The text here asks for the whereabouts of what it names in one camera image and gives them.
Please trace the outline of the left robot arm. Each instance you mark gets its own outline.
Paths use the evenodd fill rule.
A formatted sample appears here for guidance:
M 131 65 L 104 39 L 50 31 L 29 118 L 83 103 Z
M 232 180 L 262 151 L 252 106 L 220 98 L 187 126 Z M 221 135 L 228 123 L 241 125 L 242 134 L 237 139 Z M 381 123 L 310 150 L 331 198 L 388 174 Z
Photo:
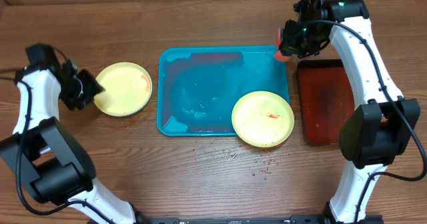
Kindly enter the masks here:
M 96 177 L 91 157 L 59 121 L 59 102 L 83 109 L 103 87 L 59 50 L 36 43 L 25 50 L 29 64 L 12 79 L 20 92 L 17 124 L 1 141 L 1 158 L 15 175 L 17 194 L 29 212 L 52 215 L 76 209 L 92 223 L 146 223 L 131 204 Z

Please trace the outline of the red black sponge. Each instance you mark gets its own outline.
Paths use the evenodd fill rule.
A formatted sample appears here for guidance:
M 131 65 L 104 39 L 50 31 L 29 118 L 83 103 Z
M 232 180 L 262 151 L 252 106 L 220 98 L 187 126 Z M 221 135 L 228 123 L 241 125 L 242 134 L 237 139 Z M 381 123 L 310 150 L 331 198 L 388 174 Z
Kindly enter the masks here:
M 278 33 L 277 33 L 277 37 L 276 37 L 276 43 L 277 43 L 277 46 L 279 46 L 280 45 L 280 43 L 282 42 L 282 33 L 283 33 L 283 28 L 282 27 L 280 27 L 279 29 L 278 29 Z M 277 60 L 277 61 L 279 61 L 279 62 L 287 62 L 287 61 L 289 61 L 290 59 L 291 59 L 291 57 L 290 56 L 286 56 L 286 55 L 284 55 L 282 52 L 281 52 L 281 50 L 280 49 L 278 49 L 278 51 L 274 54 L 274 58 Z

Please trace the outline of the yellow-green plate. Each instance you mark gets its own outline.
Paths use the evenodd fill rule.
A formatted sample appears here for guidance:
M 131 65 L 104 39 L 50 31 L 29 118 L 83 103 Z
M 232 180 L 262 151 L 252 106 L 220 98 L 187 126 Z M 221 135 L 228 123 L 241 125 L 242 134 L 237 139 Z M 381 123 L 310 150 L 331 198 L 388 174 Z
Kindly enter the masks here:
M 113 117 L 138 113 L 147 105 L 153 92 L 149 73 L 130 62 L 106 67 L 96 81 L 104 90 L 94 97 L 94 103 L 100 111 Z
M 290 104 L 269 91 L 244 95 L 232 110 L 232 127 L 240 139 L 259 148 L 283 143 L 294 128 Z

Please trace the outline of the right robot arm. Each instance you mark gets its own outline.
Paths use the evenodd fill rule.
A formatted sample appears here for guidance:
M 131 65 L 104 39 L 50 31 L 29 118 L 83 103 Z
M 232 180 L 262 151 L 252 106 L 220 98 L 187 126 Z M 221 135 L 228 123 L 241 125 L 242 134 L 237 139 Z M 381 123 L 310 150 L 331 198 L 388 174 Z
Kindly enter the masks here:
M 274 57 L 285 62 L 317 55 L 333 46 L 352 89 L 355 110 L 340 131 L 339 145 L 346 162 L 334 196 L 318 223 L 382 223 L 368 216 L 366 206 L 375 184 L 388 166 L 403 154 L 420 116 L 415 99 L 406 99 L 391 79 L 375 44 L 364 0 L 300 0 L 297 20 L 278 31 Z

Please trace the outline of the black red-lined tray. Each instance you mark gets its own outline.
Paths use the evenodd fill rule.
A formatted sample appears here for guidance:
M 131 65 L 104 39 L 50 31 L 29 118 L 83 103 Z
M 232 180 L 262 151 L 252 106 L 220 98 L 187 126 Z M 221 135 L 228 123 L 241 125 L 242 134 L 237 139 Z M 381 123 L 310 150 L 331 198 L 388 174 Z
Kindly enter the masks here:
M 300 61 L 297 78 L 306 142 L 337 143 L 342 126 L 354 112 L 353 93 L 342 61 Z

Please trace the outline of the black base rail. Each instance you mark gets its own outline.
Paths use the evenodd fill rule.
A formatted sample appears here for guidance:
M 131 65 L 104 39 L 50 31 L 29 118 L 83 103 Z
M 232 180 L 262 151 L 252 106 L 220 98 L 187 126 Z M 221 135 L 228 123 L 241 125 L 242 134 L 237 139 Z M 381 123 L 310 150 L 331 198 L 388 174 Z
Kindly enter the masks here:
M 286 218 L 251 218 L 251 219 L 187 219 L 161 218 L 149 219 L 150 224 L 325 224 L 333 223 L 321 215 L 292 215 Z

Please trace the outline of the teal plastic tray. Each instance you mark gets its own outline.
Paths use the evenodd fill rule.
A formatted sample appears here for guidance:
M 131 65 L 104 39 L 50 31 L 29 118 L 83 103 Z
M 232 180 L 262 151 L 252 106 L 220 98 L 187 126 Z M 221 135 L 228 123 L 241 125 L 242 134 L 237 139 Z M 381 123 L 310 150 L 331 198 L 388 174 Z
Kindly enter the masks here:
M 253 91 L 288 101 L 285 63 L 269 45 L 181 47 L 159 58 L 157 128 L 170 137 L 234 136 L 232 110 Z

